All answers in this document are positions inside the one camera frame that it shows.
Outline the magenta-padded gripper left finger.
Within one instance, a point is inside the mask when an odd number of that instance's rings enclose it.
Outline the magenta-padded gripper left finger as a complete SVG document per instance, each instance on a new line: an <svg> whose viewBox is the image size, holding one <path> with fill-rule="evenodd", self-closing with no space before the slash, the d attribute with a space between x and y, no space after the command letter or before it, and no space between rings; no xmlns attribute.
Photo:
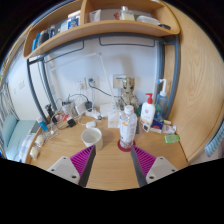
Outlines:
<svg viewBox="0 0 224 224"><path fill-rule="evenodd" d="M92 145L71 157L62 156L48 169L48 172L81 187L85 187L95 155L96 147Z"/></svg>

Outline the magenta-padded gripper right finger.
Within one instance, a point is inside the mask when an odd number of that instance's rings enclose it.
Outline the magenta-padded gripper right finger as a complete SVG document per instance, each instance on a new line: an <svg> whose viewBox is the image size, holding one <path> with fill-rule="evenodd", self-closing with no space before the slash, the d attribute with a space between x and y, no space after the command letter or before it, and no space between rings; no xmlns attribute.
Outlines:
<svg viewBox="0 0 224 224"><path fill-rule="evenodd" d="M155 157L135 145L131 146L131 157L140 187L177 171L165 157Z"/></svg>

